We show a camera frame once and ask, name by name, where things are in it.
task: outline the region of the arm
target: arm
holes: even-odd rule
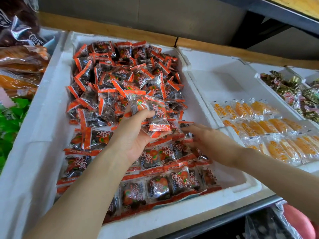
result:
[[[154,111],[143,109],[129,119],[123,117],[106,149],[24,239],[97,238],[125,172],[154,140],[141,131],[141,123],[153,115]]]
[[[195,146],[209,159],[250,174],[311,220],[319,223],[318,177],[252,148],[244,148],[224,133],[201,124],[183,130],[194,134]]]

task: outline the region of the hand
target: hand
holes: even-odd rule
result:
[[[126,109],[125,113],[129,113],[130,108]],[[121,154],[127,159],[128,166],[131,166],[141,155],[145,146],[149,142],[153,142],[171,132],[163,132],[158,138],[151,138],[141,130],[141,123],[146,118],[151,118],[155,115],[154,111],[143,109],[130,118],[123,116],[117,129],[114,131],[107,147],[113,146],[118,149]]]
[[[191,132],[194,135],[194,145],[201,150],[210,160],[215,160],[228,167],[236,167],[237,158],[243,149],[224,133],[196,124],[182,128],[183,132]]]

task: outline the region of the person's right hand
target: person's right hand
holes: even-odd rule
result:
[[[196,123],[182,128],[182,131],[193,133],[195,147],[201,150],[210,160],[215,160],[228,167],[236,167],[244,147],[229,136]]]

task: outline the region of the gray wall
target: gray wall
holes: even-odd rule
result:
[[[39,0],[40,11],[229,44],[246,11],[217,0]]]
[[[248,50],[289,59],[319,60],[319,39],[297,28],[289,28]]]

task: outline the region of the person's left hand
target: person's left hand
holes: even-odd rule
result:
[[[125,113],[128,112],[130,112],[130,108],[127,108],[125,111]],[[149,142],[153,142],[171,133],[163,132],[160,137],[155,139],[141,130],[141,123],[146,118],[151,118],[154,115],[154,111],[143,109],[130,118],[123,116],[107,147],[113,146],[115,149],[118,149],[124,154],[129,166],[132,165],[140,157]]]

